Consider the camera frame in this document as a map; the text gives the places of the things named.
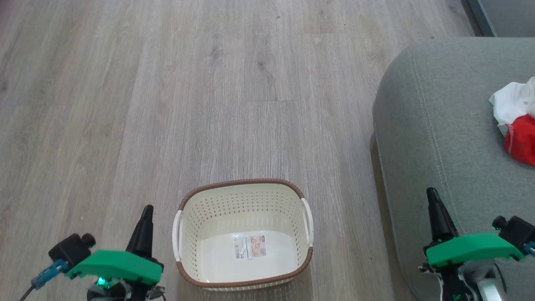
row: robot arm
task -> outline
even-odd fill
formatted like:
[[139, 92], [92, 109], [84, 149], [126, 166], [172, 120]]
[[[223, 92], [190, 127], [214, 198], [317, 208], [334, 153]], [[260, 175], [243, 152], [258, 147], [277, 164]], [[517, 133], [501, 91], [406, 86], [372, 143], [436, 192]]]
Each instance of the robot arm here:
[[91, 254], [95, 238], [73, 234], [49, 251], [53, 264], [41, 272], [22, 297], [38, 290], [60, 273], [70, 279], [98, 276], [87, 292], [88, 301], [145, 301], [163, 295], [157, 287], [164, 265], [152, 257], [152, 205], [145, 206], [126, 251], [98, 250]]
[[513, 216], [493, 222], [500, 231], [459, 236], [436, 189], [427, 189], [432, 242], [424, 247], [421, 272], [438, 277], [442, 301], [502, 301], [505, 293], [495, 276], [495, 258], [535, 256], [535, 227]]

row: gray sofa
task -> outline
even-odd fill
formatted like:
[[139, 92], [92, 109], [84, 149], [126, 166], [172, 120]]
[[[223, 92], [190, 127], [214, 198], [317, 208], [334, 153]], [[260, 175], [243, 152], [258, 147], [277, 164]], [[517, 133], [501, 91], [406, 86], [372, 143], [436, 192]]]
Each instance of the gray sofa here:
[[[489, 97], [535, 76], [535, 39], [471, 37], [410, 47], [386, 71], [375, 135], [403, 276], [419, 300], [438, 281], [417, 267], [431, 241], [425, 189], [435, 187], [460, 234], [492, 231], [498, 215], [535, 223], [535, 168], [502, 147]], [[498, 261], [509, 300], [535, 299], [535, 258]]]

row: sofa seam stitching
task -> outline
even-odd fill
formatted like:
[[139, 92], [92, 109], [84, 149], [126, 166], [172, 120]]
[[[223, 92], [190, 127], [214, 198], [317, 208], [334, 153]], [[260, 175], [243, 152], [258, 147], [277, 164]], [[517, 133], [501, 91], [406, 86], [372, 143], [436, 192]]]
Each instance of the sofa seam stitching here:
[[427, 101], [425, 99], [425, 94], [422, 88], [422, 82], [420, 81], [419, 72], [418, 72], [418, 69], [416, 67], [416, 63], [414, 60], [414, 51], [412, 52], [411, 62], [412, 62], [412, 76], [414, 77], [414, 80], [415, 80], [416, 89], [418, 92], [418, 99], [420, 100], [420, 107], [422, 109], [422, 113], [424, 114], [425, 125], [427, 127], [427, 135], [429, 138], [429, 142], [431, 143], [431, 147], [433, 149], [433, 155], [435, 157], [435, 165], [437, 166], [437, 172], [440, 177], [440, 182], [441, 182], [440, 184], [442, 185], [442, 189], [444, 189], [449, 196], [448, 203], [451, 204], [453, 213], [455, 214], [455, 217], [457, 218], [457, 225], [461, 228], [462, 233], [465, 234], [466, 231], [464, 230], [461, 220], [459, 219], [457, 208], [453, 202], [452, 192], [448, 185], [448, 178], [446, 176], [444, 163], [442, 161], [442, 156], [440, 154], [440, 149], [438, 147], [437, 138], [436, 138], [436, 134], [434, 132], [434, 127], [433, 127], [433, 122], [431, 121], [431, 117], [429, 115], [429, 108], [427, 107]]

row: laundry basket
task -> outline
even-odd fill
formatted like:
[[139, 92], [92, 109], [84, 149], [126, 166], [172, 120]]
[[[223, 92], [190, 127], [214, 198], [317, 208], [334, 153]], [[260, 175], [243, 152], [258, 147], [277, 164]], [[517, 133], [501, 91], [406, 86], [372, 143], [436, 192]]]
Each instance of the laundry basket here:
[[285, 283], [312, 258], [314, 226], [303, 193], [279, 179], [224, 182], [195, 189], [173, 222], [180, 274], [209, 290]]

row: product label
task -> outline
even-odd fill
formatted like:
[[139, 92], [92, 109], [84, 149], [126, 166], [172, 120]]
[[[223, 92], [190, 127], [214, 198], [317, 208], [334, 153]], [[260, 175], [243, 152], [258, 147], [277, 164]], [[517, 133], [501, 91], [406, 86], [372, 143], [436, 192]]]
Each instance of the product label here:
[[266, 256], [266, 240], [261, 236], [234, 238], [234, 260]]

